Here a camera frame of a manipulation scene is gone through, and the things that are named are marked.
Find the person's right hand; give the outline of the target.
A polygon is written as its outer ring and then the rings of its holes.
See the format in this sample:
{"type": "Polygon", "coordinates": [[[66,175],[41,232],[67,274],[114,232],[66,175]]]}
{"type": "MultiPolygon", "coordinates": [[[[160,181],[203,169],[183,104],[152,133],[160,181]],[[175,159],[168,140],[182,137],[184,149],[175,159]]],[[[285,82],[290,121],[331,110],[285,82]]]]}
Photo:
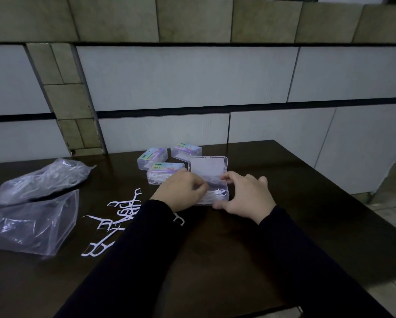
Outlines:
{"type": "Polygon", "coordinates": [[[229,171],[223,174],[221,179],[233,184],[235,189],[234,198],[229,201],[228,209],[224,209],[227,213],[260,224],[276,207],[265,176],[255,178],[250,174],[242,176],[229,171]]]}

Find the person's left forearm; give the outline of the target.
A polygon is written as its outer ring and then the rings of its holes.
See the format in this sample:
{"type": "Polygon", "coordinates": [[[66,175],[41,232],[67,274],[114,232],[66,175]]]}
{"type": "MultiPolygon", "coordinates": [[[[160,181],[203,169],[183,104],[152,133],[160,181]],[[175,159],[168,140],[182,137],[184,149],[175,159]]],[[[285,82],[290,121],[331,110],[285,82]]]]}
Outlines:
{"type": "Polygon", "coordinates": [[[54,318],[151,318],[185,232],[175,213],[193,204],[156,198],[143,203],[54,318]]]}

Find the person's left hand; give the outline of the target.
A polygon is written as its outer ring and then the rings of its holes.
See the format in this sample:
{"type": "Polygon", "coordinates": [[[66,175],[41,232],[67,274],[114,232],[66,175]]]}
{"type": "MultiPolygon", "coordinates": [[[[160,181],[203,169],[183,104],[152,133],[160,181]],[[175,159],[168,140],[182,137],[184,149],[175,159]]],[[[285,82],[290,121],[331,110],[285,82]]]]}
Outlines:
{"type": "Polygon", "coordinates": [[[181,172],[183,170],[186,169],[179,170],[164,181],[151,197],[153,201],[165,203],[173,213],[184,211],[198,202],[184,201],[181,196],[181,172]]]}

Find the bunch of white floss picks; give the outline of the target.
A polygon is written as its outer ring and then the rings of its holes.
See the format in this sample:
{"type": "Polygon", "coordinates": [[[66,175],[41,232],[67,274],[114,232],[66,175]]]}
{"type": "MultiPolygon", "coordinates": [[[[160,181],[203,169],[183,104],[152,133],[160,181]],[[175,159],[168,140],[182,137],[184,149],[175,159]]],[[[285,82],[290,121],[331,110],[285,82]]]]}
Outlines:
{"type": "Polygon", "coordinates": [[[195,205],[208,206],[217,201],[229,201],[228,189],[208,190],[195,205]]]}

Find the clear bag of floss picks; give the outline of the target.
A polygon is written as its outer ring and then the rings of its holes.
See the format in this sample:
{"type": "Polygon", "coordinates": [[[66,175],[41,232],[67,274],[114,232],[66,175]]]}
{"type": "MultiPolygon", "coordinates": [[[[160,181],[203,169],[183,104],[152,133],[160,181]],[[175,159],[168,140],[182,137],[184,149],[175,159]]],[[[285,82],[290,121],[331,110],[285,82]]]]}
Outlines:
{"type": "Polygon", "coordinates": [[[59,158],[40,170],[5,181],[0,185],[0,208],[73,188],[85,181],[95,167],[59,158]]]}

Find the scattered white floss picks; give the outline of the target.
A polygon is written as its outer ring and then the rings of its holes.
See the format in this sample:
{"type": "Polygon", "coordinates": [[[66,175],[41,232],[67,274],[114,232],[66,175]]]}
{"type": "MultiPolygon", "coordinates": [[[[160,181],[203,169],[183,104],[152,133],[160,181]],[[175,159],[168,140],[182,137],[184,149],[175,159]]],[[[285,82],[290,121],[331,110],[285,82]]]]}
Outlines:
{"type": "Polygon", "coordinates": [[[147,200],[144,205],[138,199],[140,188],[136,189],[132,200],[113,201],[109,206],[117,209],[119,219],[112,220],[92,215],[86,217],[96,220],[97,229],[106,234],[97,242],[90,242],[83,257],[97,257],[107,249],[112,249],[104,256],[105,260],[127,263],[151,259],[158,250],[174,248],[175,240],[184,232],[187,220],[160,201],[147,200]]]}

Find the empty clear plastic bag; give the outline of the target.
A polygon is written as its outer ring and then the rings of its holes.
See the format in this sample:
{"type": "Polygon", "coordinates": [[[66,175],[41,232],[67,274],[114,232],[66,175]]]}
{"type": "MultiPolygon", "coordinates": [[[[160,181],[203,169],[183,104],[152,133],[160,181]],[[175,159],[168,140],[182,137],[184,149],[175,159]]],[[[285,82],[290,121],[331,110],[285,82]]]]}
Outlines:
{"type": "Polygon", "coordinates": [[[0,250],[55,256],[76,225],[79,190],[0,208],[0,250]]]}

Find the clear plastic box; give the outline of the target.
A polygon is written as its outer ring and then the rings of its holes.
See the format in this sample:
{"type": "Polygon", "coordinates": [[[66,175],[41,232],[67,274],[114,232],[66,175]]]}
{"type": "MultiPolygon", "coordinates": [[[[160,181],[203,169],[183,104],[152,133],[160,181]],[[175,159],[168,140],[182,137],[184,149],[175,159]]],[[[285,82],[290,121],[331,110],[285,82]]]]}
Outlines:
{"type": "Polygon", "coordinates": [[[225,156],[192,157],[188,161],[188,170],[204,179],[208,190],[228,189],[227,181],[221,180],[221,176],[227,172],[227,166],[228,158],[225,156]]]}

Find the closed labelled floss pick box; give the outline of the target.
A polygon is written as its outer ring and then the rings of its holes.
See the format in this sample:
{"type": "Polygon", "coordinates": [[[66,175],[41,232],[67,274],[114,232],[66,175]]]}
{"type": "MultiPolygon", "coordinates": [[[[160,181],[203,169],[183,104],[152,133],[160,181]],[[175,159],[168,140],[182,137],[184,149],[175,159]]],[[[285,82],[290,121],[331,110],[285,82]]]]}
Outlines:
{"type": "Polygon", "coordinates": [[[192,157],[202,156],[202,147],[193,144],[180,143],[170,148],[170,154],[173,158],[188,162],[192,157]]]}
{"type": "Polygon", "coordinates": [[[156,163],[165,162],[168,159],[168,150],[166,148],[149,148],[143,152],[137,159],[139,170],[149,170],[156,163]]]}
{"type": "Polygon", "coordinates": [[[160,162],[154,163],[147,171],[147,179],[150,185],[161,185],[170,176],[185,168],[184,163],[160,162]]]}

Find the person's right forearm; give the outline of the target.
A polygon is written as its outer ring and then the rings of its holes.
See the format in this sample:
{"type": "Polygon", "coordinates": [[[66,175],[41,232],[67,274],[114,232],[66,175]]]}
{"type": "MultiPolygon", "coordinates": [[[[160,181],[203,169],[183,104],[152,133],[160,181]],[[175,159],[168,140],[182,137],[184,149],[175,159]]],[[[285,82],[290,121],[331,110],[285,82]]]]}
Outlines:
{"type": "Polygon", "coordinates": [[[394,318],[279,206],[259,229],[305,318],[394,318]]]}

